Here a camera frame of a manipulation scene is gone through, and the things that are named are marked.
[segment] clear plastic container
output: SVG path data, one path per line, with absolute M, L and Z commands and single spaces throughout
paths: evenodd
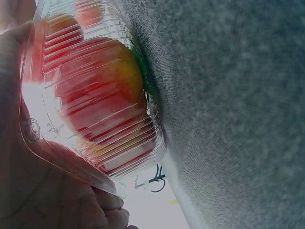
M 111 0 L 40 0 L 33 22 L 21 67 L 25 147 L 123 198 L 123 179 L 165 153 L 158 99 L 131 29 Z

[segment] red tomato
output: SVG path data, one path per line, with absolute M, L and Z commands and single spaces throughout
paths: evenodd
M 92 0 L 77 0 L 75 4 L 75 19 L 82 27 L 99 23 L 102 20 L 103 8 L 100 2 Z
M 85 41 L 67 53 L 53 77 L 60 117 L 86 140 L 100 143 L 116 138 L 117 132 L 137 133 L 143 125 L 141 72 L 122 43 L 108 38 Z
M 81 26 L 72 16 L 54 14 L 42 19 L 35 24 L 34 45 L 28 51 L 28 55 L 33 56 L 32 66 L 26 62 L 23 82 L 42 83 L 44 73 L 57 68 L 68 48 L 81 41 Z

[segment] tomato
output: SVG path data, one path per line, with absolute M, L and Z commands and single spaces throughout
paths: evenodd
M 131 51 L 109 38 L 84 41 L 53 77 L 58 113 L 75 134 L 102 143 L 137 133 L 146 117 L 142 77 Z
M 127 135 L 108 146 L 80 142 L 78 151 L 97 169 L 109 175 L 123 168 L 131 168 L 134 165 L 138 167 L 154 150 L 156 138 L 153 123 L 147 118 L 135 137 Z
M 75 4 L 75 19 L 82 27 L 102 21 L 103 8 L 100 2 L 92 0 L 77 0 Z
M 34 45 L 28 51 L 28 56 L 32 56 L 32 65 L 26 62 L 24 83 L 51 80 L 48 77 L 44 79 L 44 74 L 60 65 L 70 46 L 83 41 L 81 26 L 67 14 L 54 14 L 34 26 Z

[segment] gray upholstery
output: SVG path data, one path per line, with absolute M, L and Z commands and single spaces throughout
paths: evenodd
M 121 0 L 192 229 L 305 228 L 305 2 Z

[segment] finger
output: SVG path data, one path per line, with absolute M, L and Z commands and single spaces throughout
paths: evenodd
M 19 78 L 21 50 L 28 41 L 32 22 L 10 30 L 0 36 L 0 73 Z
M 107 229 L 126 229 L 128 226 L 129 212 L 125 209 L 106 211 L 108 220 Z
M 18 25 L 32 20 L 36 10 L 35 0 L 19 0 L 18 6 L 14 13 L 14 19 Z
M 121 198 L 94 187 L 92 189 L 99 205 L 104 211 L 120 209 L 123 207 L 124 202 Z
M 136 226 L 129 226 L 127 229 L 138 229 Z
M 31 30 L 31 23 L 6 32 L 0 36 L 0 120 L 16 118 L 20 92 L 19 58 L 24 41 Z

